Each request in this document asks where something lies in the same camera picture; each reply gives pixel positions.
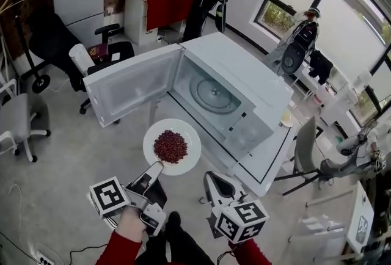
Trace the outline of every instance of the red beans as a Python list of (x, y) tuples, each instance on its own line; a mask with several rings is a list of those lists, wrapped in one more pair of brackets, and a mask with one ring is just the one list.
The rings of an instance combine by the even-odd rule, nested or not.
[(160, 160), (178, 164), (188, 155), (188, 144), (178, 132), (167, 130), (155, 140), (153, 151)]

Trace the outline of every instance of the red sweater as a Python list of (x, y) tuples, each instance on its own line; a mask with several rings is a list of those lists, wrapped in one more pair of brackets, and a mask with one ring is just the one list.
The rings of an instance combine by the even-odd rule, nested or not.
[[(109, 244), (96, 265), (133, 265), (140, 247), (141, 243), (130, 241), (113, 231)], [(271, 265), (254, 240), (241, 244), (234, 254), (239, 265)]]

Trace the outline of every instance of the open microwave door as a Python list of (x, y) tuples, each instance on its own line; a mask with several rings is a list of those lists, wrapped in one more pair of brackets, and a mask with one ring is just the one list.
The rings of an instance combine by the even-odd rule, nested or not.
[(156, 49), (85, 77), (88, 96), (102, 127), (163, 96), (174, 83), (181, 46)]

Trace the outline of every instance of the red decoration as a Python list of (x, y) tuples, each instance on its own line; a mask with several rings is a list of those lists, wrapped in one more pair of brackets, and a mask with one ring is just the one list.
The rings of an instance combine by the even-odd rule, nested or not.
[(187, 20), (193, 0), (147, 0), (147, 31)]

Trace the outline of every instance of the microwave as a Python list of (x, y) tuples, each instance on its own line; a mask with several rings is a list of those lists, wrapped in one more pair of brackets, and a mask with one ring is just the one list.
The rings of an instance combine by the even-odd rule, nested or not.
[(222, 33), (140, 54), (84, 83), (102, 127), (169, 94), (238, 161), (273, 134), (293, 93)]

